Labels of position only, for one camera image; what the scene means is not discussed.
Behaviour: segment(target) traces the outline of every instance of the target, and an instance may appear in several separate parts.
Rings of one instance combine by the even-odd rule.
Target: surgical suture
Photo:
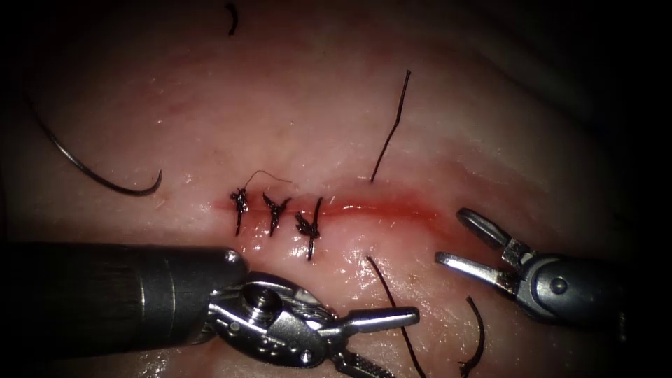
[[[471,297],[467,297],[467,303],[469,303],[469,306],[471,307],[472,311],[474,311],[474,315],[476,315],[476,322],[478,324],[478,345],[476,346],[476,352],[474,353],[474,356],[472,358],[469,358],[468,361],[463,362],[460,361],[458,362],[460,364],[460,375],[462,378],[467,378],[469,377],[469,373],[473,368],[478,365],[478,363],[481,361],[481,356],[483,356],[483,348],[484,348],[484,343],[485,343],[485,329],[483,329],[483,318],[481,318],[481,314],[478,312],[478,308],[476,308],[476,304],[474,303],[474,300],[471,299]]]
[[[229,3],[226,4],[226,8],[231,12],[231,18],[233,18],[233,24],[231,25],[231,29],[229,30],[229,35],[232,36],[236,32],[236,28],[238,27],[238,11],[236,10],[236,7]]]
[[[317,230],[317,216],[320,212],[320,204],[322,204],[322,197],[317,199],[317,205],[315,206],[315,212],[313,213],[312,224],[303,218],[303,215],[300,211],[295,215],[296,221],[299,223],[296,225],[296,229],[299,230],[301,235],[310,237],[310,240],[308,241],[308,261],[313,258],[313,252],[315,251],[315,239],[320,237],[320,232]]]
[[[252,178],[257,174],[257,173],[265,173],[269,176],[271,176],[273,179],[276,179],[278,181],[282,181],[284,183],[291,183],[289,180],[285,180],[283,178],[277,178],[273,176],[272,174],[266,172],[263,169],[257,169],[251,176],[248,178],[247,182],[245,185],[243,185],[242,188],[237,188],[238,193],[233,192],[231,193],[231,200],[233,200],[236,204],[236,212],[237,212],[237,221],[236,221],[236,236],[240,234],[240,223],[242,222],[243,219],[243,213],[247,212],[249,210],[249,207],[247,206],[247,184],[252,181]]]
[[[378,161],[376,161],[376,167],[373,169],[373,173],[371,174],[371,182],[373,182],[373,179],[376,178],[376,173],[378,172],[378,167],[380,167],[380,162],[383,160],[383,155],[385,155],[385,151],[387,150],[387,146],[390,144],[390,140],[392,139],[392,134],[397,130],[397,126],[399,126],[399,121],[401,120],[401,110],[404,107],[404,97],[406,97],[406,87],[408,86],[408,78],[411,76],[411,71],[406,70],[406,79],[404,80],[404,89],[401,91],[401,98],[399,98],[399,106],[397,107],[397,118],[394,121],[394,126],[392,126],[392,130],[390,131],[390,134],[387,135],[387,139],[385,140],[385,144],[383,144],[383,149],[380,151],[380,155],[378,156]]]
[[[98,174],[93,172],[90,168],[85,166],[77,157],[75,157],[75,155],[70,153],[70,151],[68,151],[63,146],[63,144],[61,144],[61,142],[56,138],[54,133],[52,133],[51,130],[49,130],[49,128],[47,127],[47,125],[42,121],[42,118],[40,118],[40,115],[37,112],[37,110],[35,109],[35,105],[33,104],[33,101],[30,99],[30,97],[25,93],[23,95],[24,95],[24,99],[25,99],[32,115],[35,117],[35,120],[37,121],[37,124],[42,129],[42,131],[44,131],[44,133],[47,135],[47,137],[56,145],[56,147],[61,151],[61,153],[63,153],[63,155],[65,155],[65,157],[68,158],[68,160],[70,160],[70,162],[72,162],[72,164],[74,164],[77,168],[79,168],[82,172],[84,172],[84,174],[89,176],[91,179],[94,179],[99,184],[101,184],[101,185],[103,185],[107,188],[110,188],[117,193],[121,193],[121,194],[125,194],[125,195],[133,195],[133,196],[137,196],[137,197],[142,197],[142,196],[145,196],[145,195],[153,194],[159,188],[159,186],[161,185],[162,177],[163,177],[163,173],[162,173],[161,170],[159,170],[159,174],[156,178],[156,182],[154,182],[154,184],[151,187],[149,187],[147,189],[141,189],[141,190],[124,188],[122,186],[116,185],[116,184],[106,180],[105,178],[102,178],[101,176],[99,176]]]
[[[292,199],[291,197],[285,199],[281,204],[277,204],[270,199],[266,193],[263,193],[264,202],[266,206],[271,209],[271,230],[269,232],[269,237],[273,236],[273,231],[278,228],[280,222],[280,215],[285,211],[287,203]]]
[[[394,301],[394,297],[392,296],[392,292],[390,291],[390,287],[387,286],[387,282],[385,282],[385,278],[383,277],[383,273],[380,271],[378,268],[378,265],[376,262],[373,260],[371,256],[366,256],[366,260],[371,264],[371,267],[373,267],[373,270],[376,272],[376,275],[378,276],[378,279],[380,280],[380,283],[383,285],[383,289],[385,290],[385,294],[387,294],[387,298],[390,300],[390,304],[392,307],[397,307],[396,302]],[[408,337],[408,332],[406,332],[406,328],[402,327],[401,328],[401,334],[404,337],[404,341],[406,342],[406,347],[408,348],[408,353],[411,355],[411,361],[413,361],[413,366],[415,367],[415,370],[418,372],[418,375],[420,378],[426,378],[427,375],[425,372],[422,370],[422,367],[420,366],[420,362],[418,361],[418,358],[415,356],[415,351],[413,350],[413,345],[411,345],[411,339]]]

